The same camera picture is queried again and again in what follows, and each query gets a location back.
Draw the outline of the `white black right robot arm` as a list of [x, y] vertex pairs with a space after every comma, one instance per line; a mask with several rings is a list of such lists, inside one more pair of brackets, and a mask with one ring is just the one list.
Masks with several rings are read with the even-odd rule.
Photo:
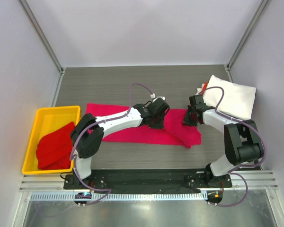
[[183, 123], [187, 126], [205, 124], [223, 133], [224, 155], [206, 165], [202, 173], [189, 174], [193, 187], [230, 187], [230, 173], [248, 163], [264, 157], [265, 149], [253, 120], [242, 121], [224, 115], [212, 106], [207, 106], [202, 95], [189, 98]]

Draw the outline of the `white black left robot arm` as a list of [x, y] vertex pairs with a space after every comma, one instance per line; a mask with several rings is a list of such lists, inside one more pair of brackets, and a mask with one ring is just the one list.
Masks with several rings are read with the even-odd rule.
[[72, 151], [70, 160], [74, 161], [74, 183], [86, 189], [91, 183], [91, 159], [101, 145], [102, 139], [124, 129], [148, 126], [162, 129], [165, 115], [170, 107], [162, 97], [145, 104], [136, 104], [128, 110], [108, 116], [95, 117], [86, 114], [70, 134]]

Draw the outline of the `pink t-shirt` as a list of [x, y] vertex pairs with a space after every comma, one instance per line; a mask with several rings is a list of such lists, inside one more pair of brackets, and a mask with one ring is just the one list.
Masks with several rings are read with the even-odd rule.
[[182, 122], [185, 113], [184, 109], [170, 109], [164, 118], [163, 129], [151, 129], [148, 126], [129, 128], [108, 135], [103, 141], [179, 145], [186, 148], [200, 145], [202, 136], [198, 129]]

